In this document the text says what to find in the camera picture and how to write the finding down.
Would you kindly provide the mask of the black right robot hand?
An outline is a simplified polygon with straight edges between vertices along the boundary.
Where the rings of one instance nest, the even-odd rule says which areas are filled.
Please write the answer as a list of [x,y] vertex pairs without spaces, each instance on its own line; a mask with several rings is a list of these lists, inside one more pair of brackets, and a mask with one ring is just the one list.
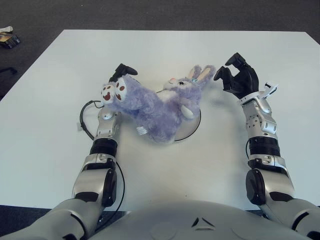
[[216,72],[213,80],[222,79],[223,90],[231,93],[238,99],[259,91],[259,78],[255,70],[246,60],[236,52],[225,63],[226,66],[233,65],[239,72],[232,76],[229,68],[222,66]]

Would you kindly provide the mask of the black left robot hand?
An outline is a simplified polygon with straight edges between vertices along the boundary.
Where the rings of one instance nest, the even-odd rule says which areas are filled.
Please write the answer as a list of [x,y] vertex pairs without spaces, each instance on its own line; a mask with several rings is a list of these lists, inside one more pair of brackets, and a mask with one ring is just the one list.
[[109,79],[109,83],[115,83],[118,78],[125,76],[125,75],[134,75],[136,76],[138,74],[138,72],[133,69],[130,66],[124,65],[123,63],[119,64],[119,66],[115,69],[114,74],[112,75],[112,77]]

